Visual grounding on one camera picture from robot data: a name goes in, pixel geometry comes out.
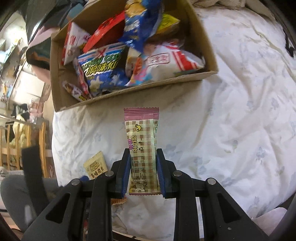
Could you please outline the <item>brown cardboard box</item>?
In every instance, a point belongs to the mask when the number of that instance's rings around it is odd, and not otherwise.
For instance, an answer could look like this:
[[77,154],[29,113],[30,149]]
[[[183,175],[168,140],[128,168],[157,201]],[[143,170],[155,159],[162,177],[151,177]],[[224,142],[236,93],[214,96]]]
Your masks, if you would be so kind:
[[80,101],[66,84],[80,78],[63,64],[68,27],[51,37],[50,77],[55,111],[101,99],[179,82],[202,80],[218,72],[212,46],[189,1],[97,1],[74,19],[86,32],[107,27],[101,47],[77,57],[91,97]]

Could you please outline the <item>white red popcorn bag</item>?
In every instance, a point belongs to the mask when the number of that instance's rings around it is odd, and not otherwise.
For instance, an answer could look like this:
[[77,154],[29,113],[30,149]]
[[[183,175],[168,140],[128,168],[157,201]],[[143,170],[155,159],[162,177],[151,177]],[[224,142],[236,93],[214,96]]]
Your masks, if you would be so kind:
[[70,22],[67,28],[67,35],[63,46],[62,65],[67,65],[74,58],[78,57],[88,42],[91,35],[76,23]]

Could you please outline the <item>pink checkered candy bar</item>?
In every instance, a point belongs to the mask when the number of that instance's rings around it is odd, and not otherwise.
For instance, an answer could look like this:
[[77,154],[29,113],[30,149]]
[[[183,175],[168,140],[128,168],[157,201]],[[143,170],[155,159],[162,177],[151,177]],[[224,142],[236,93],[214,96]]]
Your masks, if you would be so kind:
[[159,108],[125,108],[125,129],[130,151],[130,195],[159,195],[157,129]]

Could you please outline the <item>red white snack bag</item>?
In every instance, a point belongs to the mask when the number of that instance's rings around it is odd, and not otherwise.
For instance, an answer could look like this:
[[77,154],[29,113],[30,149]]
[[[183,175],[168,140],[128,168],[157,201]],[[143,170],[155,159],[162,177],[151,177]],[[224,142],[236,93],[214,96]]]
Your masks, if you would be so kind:
[[205,61],[183,50],[182,45],[178,39],[145,44],[144,51],[132,59],[132,75],[126,86],[162,81],[204,69]]

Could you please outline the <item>small chocolate cookie pack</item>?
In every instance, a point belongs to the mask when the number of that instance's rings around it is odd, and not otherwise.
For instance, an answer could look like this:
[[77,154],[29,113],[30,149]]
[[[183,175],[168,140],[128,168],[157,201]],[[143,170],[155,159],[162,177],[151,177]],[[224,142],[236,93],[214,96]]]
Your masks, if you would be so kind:
[[68,81],[63,81],[62,86],[72,97],[74,97],[79,102],[84,102],[89,99],[89,97],[81,89],[69,83]]

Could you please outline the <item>dark garment on bed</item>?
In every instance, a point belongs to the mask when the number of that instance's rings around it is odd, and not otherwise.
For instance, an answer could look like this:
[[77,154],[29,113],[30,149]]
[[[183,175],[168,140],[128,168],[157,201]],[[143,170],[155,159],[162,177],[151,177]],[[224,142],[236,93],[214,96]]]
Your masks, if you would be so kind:
[[287,50],[288,54],[293,58],[295,53],[295,48],[290,44],[287,34],[285,34],[285,49]]

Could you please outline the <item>beige checkered duvet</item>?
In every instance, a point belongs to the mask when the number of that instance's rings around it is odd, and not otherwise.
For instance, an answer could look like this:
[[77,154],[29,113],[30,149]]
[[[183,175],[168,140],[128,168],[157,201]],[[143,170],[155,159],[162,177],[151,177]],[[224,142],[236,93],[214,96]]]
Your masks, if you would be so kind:
[[208,8],[211,6],[223,6],[229,9],[244,8],[245,0],[191,0],[190,3],[196,8]]

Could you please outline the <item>white floral bed sheet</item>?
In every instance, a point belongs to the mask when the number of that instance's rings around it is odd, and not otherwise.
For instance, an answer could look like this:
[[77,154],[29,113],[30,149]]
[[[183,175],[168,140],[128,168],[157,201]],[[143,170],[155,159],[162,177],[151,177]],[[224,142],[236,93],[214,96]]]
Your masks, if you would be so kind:
[[196,9],[219,72],[67,109],[53,116],[57,182],[86,175],[102,152],[107,166],[128,146],[125,108],[160,109],[157,146],[178,170],[215,178],[270,234],[295,193],[295,57],[276,22],[249,9]]

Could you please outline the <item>blue yellow chip bag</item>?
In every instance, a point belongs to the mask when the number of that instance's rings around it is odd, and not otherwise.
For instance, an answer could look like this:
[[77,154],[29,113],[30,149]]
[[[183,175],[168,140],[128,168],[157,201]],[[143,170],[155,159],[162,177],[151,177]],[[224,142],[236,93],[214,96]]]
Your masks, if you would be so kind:
[[163,6],[159,0],[127,1],[125,4],[125,28],[119,39],[138,52],[154,35],[162,20]]

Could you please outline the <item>waffle biscuit pack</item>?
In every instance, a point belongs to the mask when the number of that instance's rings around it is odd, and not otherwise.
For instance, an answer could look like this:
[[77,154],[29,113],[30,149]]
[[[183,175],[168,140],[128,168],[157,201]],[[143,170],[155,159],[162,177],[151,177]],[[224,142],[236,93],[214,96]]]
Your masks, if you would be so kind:
[[121,205],[121,204],[124,204],[126,201],[127,201],[126,197],[123,197],[121,199],[111,198],[111,205]]

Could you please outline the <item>small yellow peanut packet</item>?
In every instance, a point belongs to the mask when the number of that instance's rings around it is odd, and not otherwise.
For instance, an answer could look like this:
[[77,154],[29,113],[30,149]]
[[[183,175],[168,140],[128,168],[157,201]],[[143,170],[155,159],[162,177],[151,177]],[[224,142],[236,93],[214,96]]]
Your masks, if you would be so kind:
[[96,179],[98,176],[108,171],[102,151],[88,159],[83,164],[83,167],[90,180]]

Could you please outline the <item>blue white puff snack bag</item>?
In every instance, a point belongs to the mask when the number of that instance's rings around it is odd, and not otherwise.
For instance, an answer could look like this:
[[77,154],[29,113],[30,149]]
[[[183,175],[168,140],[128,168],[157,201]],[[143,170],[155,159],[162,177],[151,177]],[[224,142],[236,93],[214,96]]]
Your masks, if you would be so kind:
[[125,73],[127,52],[128,47],[118,42],[78,56],[78,63],[93,97],[126,88],[130,80]]

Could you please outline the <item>red cartoon snack bag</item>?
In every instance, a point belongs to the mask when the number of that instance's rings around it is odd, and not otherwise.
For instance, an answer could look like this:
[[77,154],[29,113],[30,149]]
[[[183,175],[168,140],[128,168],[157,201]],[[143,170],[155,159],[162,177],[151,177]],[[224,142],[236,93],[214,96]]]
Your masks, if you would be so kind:
[[121,13],[108,18],[98,27],[84,46],[83,52],[86,53],[92,49],[116,43],[118,39],[123,36],[124,28],[125,12],[122,11]]

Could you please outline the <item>wooden chair frame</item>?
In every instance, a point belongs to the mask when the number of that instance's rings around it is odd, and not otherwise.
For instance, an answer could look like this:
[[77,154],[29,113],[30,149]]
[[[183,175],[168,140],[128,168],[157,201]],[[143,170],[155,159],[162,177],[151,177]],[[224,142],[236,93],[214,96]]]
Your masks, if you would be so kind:
[[30,123],[17,118],[1,115],[1,167],[10,171],[20,171],[23,168],[22,149],[38,146],[41,167],[45,178],[54,176],[52,151],[47,141],[48,124],[41,119]]

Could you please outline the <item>pink green folded blanket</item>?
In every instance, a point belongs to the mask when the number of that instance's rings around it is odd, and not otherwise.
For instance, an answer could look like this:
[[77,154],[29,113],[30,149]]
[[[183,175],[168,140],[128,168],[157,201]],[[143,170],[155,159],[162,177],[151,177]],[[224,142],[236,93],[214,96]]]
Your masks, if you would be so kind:
[[34,74],[46,84],[50,84],[51,36],[60,31],[60,27],[41,27],[36,32],[26,51],[26,60],[32,66]]

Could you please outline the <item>yellow snack bag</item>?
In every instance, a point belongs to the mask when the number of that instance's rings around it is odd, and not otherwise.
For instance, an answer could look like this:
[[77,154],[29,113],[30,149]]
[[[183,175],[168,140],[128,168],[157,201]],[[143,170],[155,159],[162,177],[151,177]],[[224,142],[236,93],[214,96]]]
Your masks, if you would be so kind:
[[163,13],[162,20],[157,28],[156,34],[168,34],[179,28],[180,20],[172,15]]

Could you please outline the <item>red white wafer bar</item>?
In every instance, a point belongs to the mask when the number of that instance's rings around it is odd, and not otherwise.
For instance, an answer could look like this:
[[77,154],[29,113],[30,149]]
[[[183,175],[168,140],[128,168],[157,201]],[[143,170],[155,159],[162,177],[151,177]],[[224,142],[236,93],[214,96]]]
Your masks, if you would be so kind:
[[79,86],[81,88],[81,90],[83,91],[83,93],[88,97],[88,98],[91,98],[91,94],[89,92],[89,87],[85,81],[85,76],[84,76],[84,72],[80,66],[80,64],[78,63],[78,59],[77,58],[74,58],[73,61],[73,67],[75,69],[75,72],[78,76],[78,83],[79,83]]

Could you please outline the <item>black plastic bag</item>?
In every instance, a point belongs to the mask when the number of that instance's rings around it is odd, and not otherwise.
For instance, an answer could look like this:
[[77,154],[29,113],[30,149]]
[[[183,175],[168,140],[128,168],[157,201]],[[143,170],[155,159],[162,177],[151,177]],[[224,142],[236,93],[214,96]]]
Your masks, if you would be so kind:
[[28,43],[32,42],[46,22],[53,22],[50,25],[59,24],[73,6],[72,1],[25,1],[20,12],[26,23]]

